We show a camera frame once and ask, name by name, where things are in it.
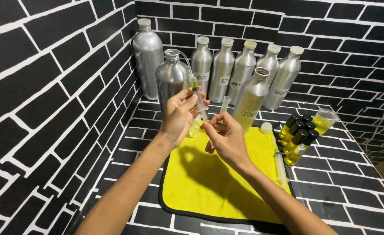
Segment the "hand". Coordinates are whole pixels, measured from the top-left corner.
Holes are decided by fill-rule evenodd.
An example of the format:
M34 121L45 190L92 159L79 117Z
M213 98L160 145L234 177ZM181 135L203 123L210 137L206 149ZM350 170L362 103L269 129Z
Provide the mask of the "hand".
M205 99L205 92L201 91L201 95L205 107L208 106L210 101ZM191 88L183 89L167 100L163 126L159 134L164 136L173 145L173 148L182 143L193 120L199 115L196 110L190 112L195 107L197 100L198 97L193 94Z
M205 152L212 154L214 150L221 158L236 171L246 163L251 162L245 145L244 133L241 125L227 112L215 115L209 122L203 123L210 137Z

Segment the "brick pattern wallpaper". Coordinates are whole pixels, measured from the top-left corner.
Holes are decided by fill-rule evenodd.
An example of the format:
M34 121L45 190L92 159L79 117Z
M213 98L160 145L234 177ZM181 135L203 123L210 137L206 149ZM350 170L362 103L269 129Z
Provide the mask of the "brick pattern wallpaper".
M68 233L141 93L130 0L0 1L0 235Z
M234 39L241 52L257 42L256 57L268 44L305 48L302 69L286 99L329 104L362 145L384 112L384 0L136 0L138 17L152 19L166 48L190 56L196 37ZM384 160L384 120L368 146L374 164Z

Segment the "yellow microfiber cloth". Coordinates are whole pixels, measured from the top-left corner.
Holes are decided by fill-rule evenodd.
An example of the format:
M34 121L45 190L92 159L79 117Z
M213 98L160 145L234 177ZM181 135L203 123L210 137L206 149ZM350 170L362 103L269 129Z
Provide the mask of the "yellow microfiber cloth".
M217 152L205 152L208 140L205 131L200 130L197 138L186 137L172 151L159 191L162 207L174 214L191 212L191 216L227 223L256 220L282 224L250 184ZM252 162L279 185L271 136L251 127L245 141Z

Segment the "silver metal bottle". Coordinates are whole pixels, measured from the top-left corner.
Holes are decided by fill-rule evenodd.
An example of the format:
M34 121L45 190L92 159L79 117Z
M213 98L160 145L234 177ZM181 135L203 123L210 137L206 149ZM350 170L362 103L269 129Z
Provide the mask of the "silver metal bottle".
M278 68L279 68L278 53L280 51L281 51L280 46L270 44L268 45L268 50L266 51L266 54L260 57L256 63L256 67L262 67L269 70L270 74L266 79L269 86L270 84L272 84L272 81L276 75L276 72L278 72Z
M250 130L254 119L257 117L260 108L262 108L266 95L269 93L268 83L266 82L268 76L268 69L255 68L253 76L241 86L232 115L243 127L245 134Z
M295 81L296 76L301 70L299 57L304 52L300 46L292 46L287 57L279 61L279 69L269 88L269 94L266 97L263 107L276 110L281 105L283 99Z
M227 96L231 98L231 105L235 105L242 83L251 78L253 74L254 67L256 66L256 57L254 56L256 46L257 43L247 40L244 43L243 51L235 58L230 85L227 91Z
M150 19L139 19L140 31L132 40L132 49L140 76L142 94L146 99L158 100L156 68L163 63L163 43L151 31Z
M189 84L189 68L179 60L179 50L167 49L164 54L166 61L156 69L158 95L163 114L167 100L188 87L186 83Z
M210 39L208 37L198 37L196 40L197 48L192 53L192 73L195 75L202 91L208 92L208 84L210 82L210 72L212 64L212 54L208 50L208 43Z
M214 103L221 103L227 92L232 67L234 66L234 54L231 52L234 40L223 38L221 40L221 50L214 56L212 74L210 80L209 99Z

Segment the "bottle cap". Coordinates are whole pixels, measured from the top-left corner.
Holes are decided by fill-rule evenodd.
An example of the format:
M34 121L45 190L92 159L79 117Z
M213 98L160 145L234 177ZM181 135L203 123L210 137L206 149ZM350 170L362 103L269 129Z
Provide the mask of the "bottle cap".
M305 130L309 131L309 130L314 130L317 126L315 126L314 123L312 122L306 122L305 123Z
M308 133L310 134L303 142L304 145L311 145L314 140L316 140L319 136L320 133L316 130L309 130Z
M292 138L292 142L295 145L302 144L302 142L309 136L310 134L308 133L307 130L304 129L299 129L299 131L295 134L295 136Z
M268 122L265 122L262 124L262 126L260 126L260 131L263 133L263 134L270 134L273 130L273 127L272 127L272 124L268 123Z
M304 115L301 119L303 122L312 122L312 117L310 115Z
M291 128L289 128L289 134L294 136L299 131L299 129L303 129L304 127L305 127L305 123L303 121L296 120L292 124Z
M305 152L305 147L303 145L298 145L295 149L294 149L294 154L296 155L302 155L304 152Z
M138 19L137 22L138 22L138 25L141 25L141 26L146 26L151 24L151 20L147 18Z
M254 41L246 40L246 41L244 42L244 46L247 47L247 48L254 49L254 48L256 48L257 43L254 42Z
M227 45L227 46L229 46L229 45L232 45L234 43L234 40L233 39L230 39L230 38L223 38L222 40L221 40L221 44L222 45Z
M301 118L302 118L302 117L301 117L299 114L294 113L294 114L292 114L291 117L286 121L285 126L291 128L292 124L294 124L294 122L295 122L296 120L301 120Z
M291 52L297 55L302 55L302 53L304 52L304 48L297 45L293 45L291 46Z
M272 53L279 53L281 51L281 47L275 44L269 44L268 45L268 51Z
M196 41L200 44L208 44L210 42L210 39L205 36L200 36Z

